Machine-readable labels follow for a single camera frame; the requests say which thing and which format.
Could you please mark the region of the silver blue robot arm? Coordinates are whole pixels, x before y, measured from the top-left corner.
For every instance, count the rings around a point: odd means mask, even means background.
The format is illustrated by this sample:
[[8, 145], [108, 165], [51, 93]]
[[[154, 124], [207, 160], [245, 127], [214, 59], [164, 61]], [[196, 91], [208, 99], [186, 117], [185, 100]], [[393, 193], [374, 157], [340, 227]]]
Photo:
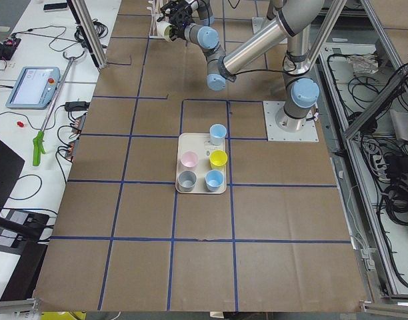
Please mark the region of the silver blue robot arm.
[[287, 50], [282, 62], [287, 97], [275, 121], [291, 133], [302, 130], [307, 114], [319, 97], [319, 86], [308, 72], [326, 42], [346, 2], [332, 1], [314, 42], [310, 42], [311, 23], [317, 18], [324, 1], [270, 1], [264, 26], [278, 19], [287, 32]]
[[285, 38], [302, 34], [323, 7], [323, 1], [270, 1], [258, 30], [234, 51], [226, 53], [217, 31], [210, 1], [168, 1], [158, 22], [168, 22], [168, 41], [184, 39], [199, 46], [207, 62], [207, 86], [214, 91], [234, 82], [241, 70]]

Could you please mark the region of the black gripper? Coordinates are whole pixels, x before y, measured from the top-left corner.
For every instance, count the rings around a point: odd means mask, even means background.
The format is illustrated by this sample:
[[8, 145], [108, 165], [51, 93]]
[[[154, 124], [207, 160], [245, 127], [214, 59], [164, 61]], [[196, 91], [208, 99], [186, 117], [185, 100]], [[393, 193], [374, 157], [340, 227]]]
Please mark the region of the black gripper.
[[168, 1], [160, 8], [160, 18], [168, 18], [169, 39], [184, 38], [184, 31], [192, 24], [193, 1]]

